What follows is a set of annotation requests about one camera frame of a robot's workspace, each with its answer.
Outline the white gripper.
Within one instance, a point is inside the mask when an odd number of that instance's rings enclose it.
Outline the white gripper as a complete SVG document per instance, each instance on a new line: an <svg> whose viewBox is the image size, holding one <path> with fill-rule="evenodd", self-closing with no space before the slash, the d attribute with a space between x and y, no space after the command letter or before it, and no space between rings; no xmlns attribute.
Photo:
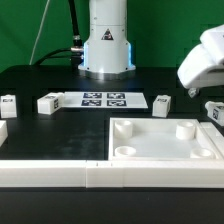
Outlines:
<svg viewBox="0 0 224 224"><path fill-rule="evenodd" d="M180 65L177 75L191 98L200 88L224 85L224 25L208 29Z"/></svg>

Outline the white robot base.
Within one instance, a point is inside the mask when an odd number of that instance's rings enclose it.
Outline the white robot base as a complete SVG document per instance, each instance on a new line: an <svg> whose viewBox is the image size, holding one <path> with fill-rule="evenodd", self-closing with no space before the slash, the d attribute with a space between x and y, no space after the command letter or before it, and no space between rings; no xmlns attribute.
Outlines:
<svg viewBox="0 0 224 224"><path fill-rule="evenodd" d="M127 40L127 0L89 0L90 35L84 43L82 76L120 80L134 75Z"/></svg>

